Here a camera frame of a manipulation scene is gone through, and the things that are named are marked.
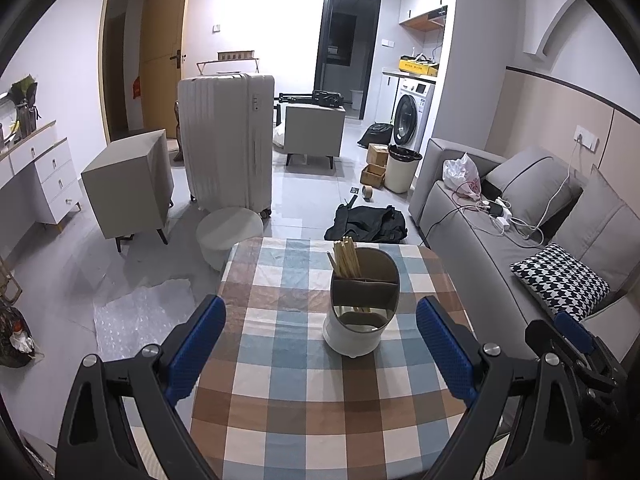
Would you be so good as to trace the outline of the grey sofa cushion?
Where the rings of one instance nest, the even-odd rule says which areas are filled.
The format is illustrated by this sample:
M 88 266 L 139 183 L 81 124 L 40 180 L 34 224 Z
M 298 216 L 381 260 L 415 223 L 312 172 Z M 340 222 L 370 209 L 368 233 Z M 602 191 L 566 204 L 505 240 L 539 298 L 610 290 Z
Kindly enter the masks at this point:
M 639 229 L 636 213 L 592 167 L 584 192 L 552 240 L 617 294 L 628 292 L 638 280 Z
M 543 148 L 528 148 L 489 171 L 480 181 L 483 194 L 506 200 L 515 218 L 543 226 L 582 194 L 582 179 Z

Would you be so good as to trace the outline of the bubble wrap sheet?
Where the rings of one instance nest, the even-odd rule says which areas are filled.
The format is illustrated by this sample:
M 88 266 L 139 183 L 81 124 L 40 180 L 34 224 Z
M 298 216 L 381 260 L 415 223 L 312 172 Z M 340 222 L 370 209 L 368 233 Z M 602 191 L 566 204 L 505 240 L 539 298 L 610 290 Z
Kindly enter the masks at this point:
M 191 282 L 184 278 L 141 286 L 95 307 L 98 355 L 103 361 L 132 358 L 146 344 L 161 344 L 194 310 Z

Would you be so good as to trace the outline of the grey fabric sofa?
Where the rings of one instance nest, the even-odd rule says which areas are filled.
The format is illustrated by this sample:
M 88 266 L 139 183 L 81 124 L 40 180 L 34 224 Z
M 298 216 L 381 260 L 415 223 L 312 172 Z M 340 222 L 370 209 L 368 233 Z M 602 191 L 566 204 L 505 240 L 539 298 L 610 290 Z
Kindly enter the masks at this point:
M 529 358 L 533 352 L 525 342 L 526 326 L 551 316 L 511 272 L 510 265 L 554 243 L 552 238 L 577 200 L 543 226 L 530 226 L 512 214 L 511 229 L 500 233 L 480 200 L 454 194 L 442 180 L 442 163 L 464 153 L 475 162 L 480 180 L 506 161 L 431 138 L 413 191 L 410 216 L 427 246 L 442 260 L 476 336 L 495 342 L 510 356 Z M 610 292 L 602 306 L 579 323 L 599 336 L 620 362 L 631 366 L 639 355 L 639 278 L 628 292 Z

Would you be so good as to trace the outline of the grey sofa back cushion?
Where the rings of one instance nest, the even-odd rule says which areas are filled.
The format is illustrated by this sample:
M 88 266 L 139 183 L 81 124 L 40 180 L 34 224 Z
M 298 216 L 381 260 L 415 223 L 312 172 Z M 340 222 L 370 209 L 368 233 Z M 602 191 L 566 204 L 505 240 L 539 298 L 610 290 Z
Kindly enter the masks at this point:
M 543 226 L 582 194 L 582 179 L 543 148 L 528 148 L 489 171 L 480 181 L 483 194 L 506 200 L 515 218 Z

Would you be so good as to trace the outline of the white pink plastic bag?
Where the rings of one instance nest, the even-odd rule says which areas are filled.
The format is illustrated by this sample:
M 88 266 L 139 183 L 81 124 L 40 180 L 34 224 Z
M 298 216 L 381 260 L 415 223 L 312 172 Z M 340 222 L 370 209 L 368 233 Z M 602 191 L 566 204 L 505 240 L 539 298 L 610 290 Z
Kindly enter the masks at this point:
M 482 195 L 480 173 L 471 157 L 464 153 L 457 159 L 446 159 L 442 163 L 442 180 L 447 188 L 469 200 L 479 200 Z

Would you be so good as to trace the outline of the plaid checkered tablecloth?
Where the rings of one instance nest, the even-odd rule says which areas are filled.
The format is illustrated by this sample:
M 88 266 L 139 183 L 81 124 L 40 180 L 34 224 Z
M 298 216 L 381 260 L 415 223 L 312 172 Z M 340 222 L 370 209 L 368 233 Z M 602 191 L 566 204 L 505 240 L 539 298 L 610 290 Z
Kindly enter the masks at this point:
M 349 359 L 324 341 L 330 244 L 252 238 L 233 247 L 227 319 L 198 382 L 191 434 L 223 479 L 402 479 L 423 474 L 463 414 L 416 328 L 428 295 L 466 321 L 439 258 L 390 245 L 398 311 L 378 348 Z

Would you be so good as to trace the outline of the white utensil holder cup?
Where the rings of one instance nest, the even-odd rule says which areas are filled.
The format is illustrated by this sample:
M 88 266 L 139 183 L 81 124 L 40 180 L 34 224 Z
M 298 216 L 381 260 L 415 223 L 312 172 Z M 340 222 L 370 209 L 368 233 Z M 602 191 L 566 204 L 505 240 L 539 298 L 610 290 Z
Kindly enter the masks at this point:
M 376 349 L 397 312 L 400 293 L 399 271 L 389 254 L 357 247 L 356 255 L 359 276 L 332 274 L 331 305 L 322 328 L 329 347 L 352 359 Z

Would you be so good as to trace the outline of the black bag on floor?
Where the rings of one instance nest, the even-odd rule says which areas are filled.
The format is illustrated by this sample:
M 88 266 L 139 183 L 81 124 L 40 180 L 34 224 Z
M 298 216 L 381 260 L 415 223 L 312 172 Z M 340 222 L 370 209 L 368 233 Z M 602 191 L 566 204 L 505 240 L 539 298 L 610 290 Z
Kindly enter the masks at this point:
M 350 237 L 354 242 L 399 244 L 407 237 L 405 217 L 394 206 L 355 207 L 355 200 L 356 196 L 336 208 L 334 223 L 324 233 L 325 240 Z

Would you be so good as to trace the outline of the beige trash bin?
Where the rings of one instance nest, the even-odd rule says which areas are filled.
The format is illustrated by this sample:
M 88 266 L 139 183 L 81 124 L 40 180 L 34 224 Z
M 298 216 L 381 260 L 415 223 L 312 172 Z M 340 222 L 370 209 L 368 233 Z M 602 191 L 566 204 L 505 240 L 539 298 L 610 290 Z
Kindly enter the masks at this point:
M 422 155 L 396 144 L 388 146 L 384 185 L 396 194 L 409 191 Z

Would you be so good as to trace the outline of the tape roll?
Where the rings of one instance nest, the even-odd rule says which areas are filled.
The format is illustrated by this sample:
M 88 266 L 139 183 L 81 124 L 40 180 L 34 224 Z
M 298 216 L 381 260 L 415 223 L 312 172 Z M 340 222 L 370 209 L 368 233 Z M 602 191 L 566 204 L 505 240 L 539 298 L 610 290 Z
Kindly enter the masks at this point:
M 373 188 L 371 188 L 369 185 L 363 185 L 362 195 L 366 200 L 370 200 L 373 195 Z

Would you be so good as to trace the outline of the round white stool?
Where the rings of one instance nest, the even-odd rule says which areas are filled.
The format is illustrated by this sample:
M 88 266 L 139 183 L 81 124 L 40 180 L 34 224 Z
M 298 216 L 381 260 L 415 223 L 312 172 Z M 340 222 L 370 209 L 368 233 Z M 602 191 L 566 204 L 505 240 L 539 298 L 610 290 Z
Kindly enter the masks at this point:
M 224 270 L 235 244 L 262 234 L 262 218 L 255 211 L 239 207 L 211 212 L 198 224 L 195 232 L 204 260 L 218 272 Z

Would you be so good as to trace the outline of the black garbage bag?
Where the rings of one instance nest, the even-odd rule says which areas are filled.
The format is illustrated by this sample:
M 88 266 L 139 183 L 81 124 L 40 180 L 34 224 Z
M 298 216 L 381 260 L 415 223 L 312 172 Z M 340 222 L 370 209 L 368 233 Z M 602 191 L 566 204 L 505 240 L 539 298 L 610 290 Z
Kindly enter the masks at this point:
M 388 122 L 376 122 L 370 125 L 358 141 L 358 145 L 367 148 L 371 143 L 388 145 L 392 140 L 394 126 Z

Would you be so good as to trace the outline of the grey ottoman with legs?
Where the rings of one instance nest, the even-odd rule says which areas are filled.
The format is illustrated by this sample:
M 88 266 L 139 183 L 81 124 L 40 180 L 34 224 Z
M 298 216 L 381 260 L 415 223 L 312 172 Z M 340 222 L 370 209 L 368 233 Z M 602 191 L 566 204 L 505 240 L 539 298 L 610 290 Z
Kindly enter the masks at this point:
M 341 155 L 346 112 L 344 107 L 288 104 L 284 112 L 283 151 L 288 166 L 294 155 L 325 157 L 330 168 Z

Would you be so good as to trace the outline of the plant on cabinet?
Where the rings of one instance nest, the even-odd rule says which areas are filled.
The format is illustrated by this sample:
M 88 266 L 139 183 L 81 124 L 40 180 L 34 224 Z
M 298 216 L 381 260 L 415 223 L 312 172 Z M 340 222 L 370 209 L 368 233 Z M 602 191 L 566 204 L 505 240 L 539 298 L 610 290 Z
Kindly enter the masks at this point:
M 36 105 L 38 82 L 32 75 L 14 82 L 9 91 L 9 98 L 16 110 L 16 127 L 14 140 L 21 141 L 30 136 L 37 129 L 37 119 L 40 117 Z

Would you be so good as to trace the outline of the wooden door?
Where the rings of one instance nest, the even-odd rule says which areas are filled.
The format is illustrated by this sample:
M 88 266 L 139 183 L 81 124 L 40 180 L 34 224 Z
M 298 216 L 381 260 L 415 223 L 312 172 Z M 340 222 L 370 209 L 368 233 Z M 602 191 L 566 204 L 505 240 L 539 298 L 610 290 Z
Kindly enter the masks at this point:
M 144 0 L 140 35 L 140 91 L 145 129 L 176 136 L 175 102 L 182 78 L 183 24 L 188 0 Z

